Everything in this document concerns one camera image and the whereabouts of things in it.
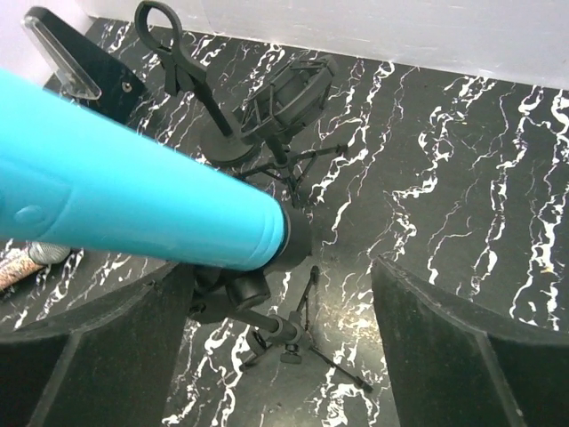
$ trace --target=silver microphone head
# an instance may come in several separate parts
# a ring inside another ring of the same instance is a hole
[[[41,242],[32,242],[28,249],[31,260],[41,265],[59,264],[65,261],[70,253],[70,247]]]

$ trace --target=white wall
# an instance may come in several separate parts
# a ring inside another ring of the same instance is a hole
[[[91,26],[92,20],[75,0],[0,1],[0,67],[43,85],[52,70],[20,25],[21,19],[32,6],[47,7],[82,34]]]
[[[185,29],[569,89],[566,0],[164,1]],[[78,2],[132,20],[139,0]]]

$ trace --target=marble table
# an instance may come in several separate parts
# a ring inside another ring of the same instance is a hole
[[[165,29],[153,32],[170,38]],[[136,109],[131,126],[204,162],[197,145],[204,109],[191,94],[164,95],[163,70],[133,24],[96,20],[88,37],[129,66],[153,95]],[[289,59],[321,54],[190,33],[184,41],[209,66],[214,95],[227,109]],[[319,159],[303,184],[314,254],[295,271],[269,277],[273,296],[260,310],[290,310],[310,267],[319,265],[311,333],[324,352],[361,371],[374,392],[364,395],[312,355],[287,366],[273,352],[242,374],[236,367],[249,355],[247,327],[189,321],[164,426],[397,426],[372,306],[369,273],[378,254],[503,316],[569,330],[569,93],[335,58],[340,74],[328,108],[292,145],[304,150],[346,142],[349,153]],[[254,163],[267,156],[263,151]],[[251,183],[287,198],[267,177]],[[17,245],[6,242],[2,254]],[[0,328],[11,331],[78,307],[161,264],[78,251],[1,295]]]

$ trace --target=black round base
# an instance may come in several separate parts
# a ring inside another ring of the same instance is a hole
[[[226,137],[211,120],[200,136],[200,147],[207,161],[218,167],[236,167],[254,158],[260,152],[260,144],[245,144],[236,131]]]

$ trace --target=blue cylinder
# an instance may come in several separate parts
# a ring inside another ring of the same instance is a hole
[[[255,270],[281,206],[207,165],[0,70],[0,236]]]

